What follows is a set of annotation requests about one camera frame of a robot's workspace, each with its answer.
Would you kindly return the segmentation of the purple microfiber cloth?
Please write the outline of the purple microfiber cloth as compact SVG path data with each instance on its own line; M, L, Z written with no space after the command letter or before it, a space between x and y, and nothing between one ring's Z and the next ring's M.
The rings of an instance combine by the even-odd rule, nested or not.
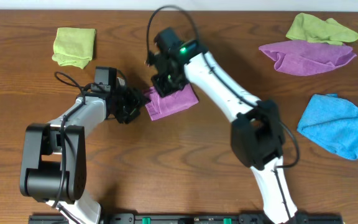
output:
M159 96L154 86L145 90L144 95L150 100L145 107L152 121L187 110L198 103L198 98L190 84L187 84L183 90L163 98Z

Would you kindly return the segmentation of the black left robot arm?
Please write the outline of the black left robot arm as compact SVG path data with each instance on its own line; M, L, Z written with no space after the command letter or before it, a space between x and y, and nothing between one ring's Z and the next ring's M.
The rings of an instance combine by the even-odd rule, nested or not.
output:
M86 190L86 137L112 118L128 124L147 99L127 84L116 68L96 67L94 81L81 86L71 76L54 77L79 90L75 103L47 123L32 123L25 131L20 192L56 209L58 215L31 215L29 223L118 223Z

